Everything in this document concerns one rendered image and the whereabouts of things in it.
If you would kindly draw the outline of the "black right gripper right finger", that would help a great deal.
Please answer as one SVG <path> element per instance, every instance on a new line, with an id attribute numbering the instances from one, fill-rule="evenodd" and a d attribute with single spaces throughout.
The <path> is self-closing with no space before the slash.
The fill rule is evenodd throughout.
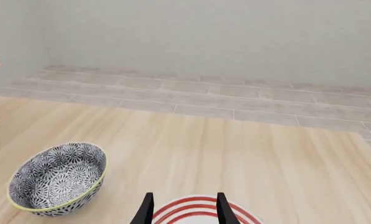
<path id="1" fill-rule="evenodd" d="M 240 224 L 223 192 L 218 192 L 216 210 L 219 224 Z"/>

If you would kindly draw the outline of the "white plate with red rings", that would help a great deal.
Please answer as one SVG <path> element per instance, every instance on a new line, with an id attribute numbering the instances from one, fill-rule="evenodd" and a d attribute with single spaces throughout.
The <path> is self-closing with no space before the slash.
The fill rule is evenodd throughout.
<path id="1" fill-rule="evenodd" d="M 158 208 L 152 224 L 219 224 L 216 195 L 186 195 Z M 255 214 L 241 205 L 228 201 L 240 224 L 264 224 Z"/>

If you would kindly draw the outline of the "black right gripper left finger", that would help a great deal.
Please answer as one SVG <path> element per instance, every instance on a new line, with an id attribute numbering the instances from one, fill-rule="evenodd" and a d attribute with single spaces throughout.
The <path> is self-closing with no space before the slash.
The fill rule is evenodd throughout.
<path id="1" fill-rule="evenodd" d="M 154 210 L 153 193 L 148 192 L 130 224 L 152 224 Z"/>

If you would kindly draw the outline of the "black white patterned bowl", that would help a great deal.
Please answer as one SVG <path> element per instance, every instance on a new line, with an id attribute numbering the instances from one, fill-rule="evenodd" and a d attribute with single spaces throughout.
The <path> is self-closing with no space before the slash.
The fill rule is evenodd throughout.
<path id="1" fill-rule="evenodd" d="M 93 143 L 69 142 L 42 151 L 15 171 L 7 198 L 36 216 L 59 217 L 87 205 L 99 192 L 107 156 Z"/>

